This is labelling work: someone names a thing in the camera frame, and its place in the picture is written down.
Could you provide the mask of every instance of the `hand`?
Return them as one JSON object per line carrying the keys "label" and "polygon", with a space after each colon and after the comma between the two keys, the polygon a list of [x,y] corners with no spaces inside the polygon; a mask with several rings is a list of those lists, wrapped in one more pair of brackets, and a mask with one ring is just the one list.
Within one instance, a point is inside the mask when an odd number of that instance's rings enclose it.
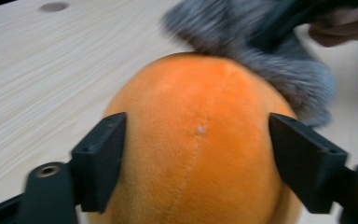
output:
{"label": "hand", "polygon": [[309,34],[319,44],[332,47],[358,40],[358,8],[340,8],[310,26]]}

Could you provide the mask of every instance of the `table wood grain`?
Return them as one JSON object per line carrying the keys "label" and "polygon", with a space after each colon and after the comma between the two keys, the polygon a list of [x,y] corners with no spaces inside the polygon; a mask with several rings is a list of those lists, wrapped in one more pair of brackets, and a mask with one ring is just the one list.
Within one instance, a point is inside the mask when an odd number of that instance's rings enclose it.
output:
{"label": "table wood grain", "polygon": [[[178,1],[22,0],[0,6],[0,202],[21,193],[36,166],[69,160],[119,88],[146,64],[188,50],[159,28]],[[358,163],[358,43],[310,50],[337,77],[334,122],[320,132]],[[300,223],[332,223],[304,214]]]}

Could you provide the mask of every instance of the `black clamp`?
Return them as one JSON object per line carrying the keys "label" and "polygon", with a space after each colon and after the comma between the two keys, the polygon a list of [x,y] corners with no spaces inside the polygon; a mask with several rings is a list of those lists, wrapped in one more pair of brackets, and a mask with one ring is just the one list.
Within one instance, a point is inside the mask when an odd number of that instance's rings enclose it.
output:
{"label": "black clamp", "polygon": [[342,224],[358,224],[358,166],[345,166],[347,152],[303,123],[271,114],[269,132],[281,179],[313,214],[343,207]]}
{"label": "black clamp", "polygon": [[68,163],[33,169],[24,193],[0,203],[0,223],[75,224],[78,204],[84,212],[103,213],[117,183],[125,130],[125,113],[102,119]]}

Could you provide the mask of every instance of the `gray furry fabric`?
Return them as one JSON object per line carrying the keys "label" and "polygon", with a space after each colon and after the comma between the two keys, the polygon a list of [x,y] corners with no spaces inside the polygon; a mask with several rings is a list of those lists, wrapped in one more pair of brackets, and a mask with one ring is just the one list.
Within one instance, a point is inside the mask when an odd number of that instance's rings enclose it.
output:
{"label": "gray furry fabric", "polygon": [[196,52],[230,58],[254,70],[288,101],[298,119],[309,126],[330,120],[327,107],[335,81],[290,35],[273,54],[247,44],[279,0],[184,0],[163,18],[165,29]]}

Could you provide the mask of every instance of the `light wood surface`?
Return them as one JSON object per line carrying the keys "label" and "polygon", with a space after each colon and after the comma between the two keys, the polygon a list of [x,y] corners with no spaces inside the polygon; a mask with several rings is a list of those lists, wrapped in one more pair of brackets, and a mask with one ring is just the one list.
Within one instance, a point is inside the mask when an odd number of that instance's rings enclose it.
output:
{"label": "light wood surface", "polygon": [[[21,193],[37,165],[69,160],[72,147],[100,120],[110,99],[139,69],[186,50],[159,29],[177,0],[20,0],[0,6],[0,202]],[[324,136],[358,163],[358,43],[310,49],[338,80],[335,122]],[[300,223],[333,223],[310,216]]]}

